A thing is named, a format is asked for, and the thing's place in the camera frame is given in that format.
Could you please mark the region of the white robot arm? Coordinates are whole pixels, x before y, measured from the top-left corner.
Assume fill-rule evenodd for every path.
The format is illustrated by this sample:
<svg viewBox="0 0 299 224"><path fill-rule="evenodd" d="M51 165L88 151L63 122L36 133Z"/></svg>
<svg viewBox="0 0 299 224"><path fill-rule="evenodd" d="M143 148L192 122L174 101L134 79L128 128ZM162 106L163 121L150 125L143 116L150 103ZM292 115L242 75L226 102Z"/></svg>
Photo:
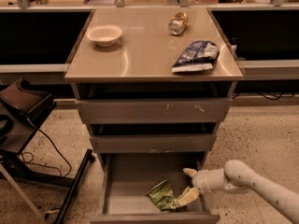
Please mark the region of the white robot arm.
<svg viewBox="0 0 299 224"><path fill-rule="evenodd" d="M223 168L215 170L184 168L183 172L192 179L192 187L187 187L175 199L176 207L186 206L200 195L215 191L241 193L251 189L292 224L299 224L299 194L257 174L243 161L229 160Z"/></svg>

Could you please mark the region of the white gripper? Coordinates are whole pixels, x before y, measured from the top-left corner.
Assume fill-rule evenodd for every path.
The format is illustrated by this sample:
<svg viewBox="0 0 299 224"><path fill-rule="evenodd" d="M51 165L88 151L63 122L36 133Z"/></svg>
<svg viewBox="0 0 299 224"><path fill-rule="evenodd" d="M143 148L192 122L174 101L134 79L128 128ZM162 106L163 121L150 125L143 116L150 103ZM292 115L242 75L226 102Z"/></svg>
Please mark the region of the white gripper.
<svg viewBox="0 0 299 224"><path fill-rule="evenodd" d="M192 184L194 188L187 187L176 199L176 207L183 207L189 203L195 201L199 194L206 195L213 192L208 179L210 178L211 172L208 170L197 171L191 168L184 168L183 172L185 175L192 178Z"/></svg>

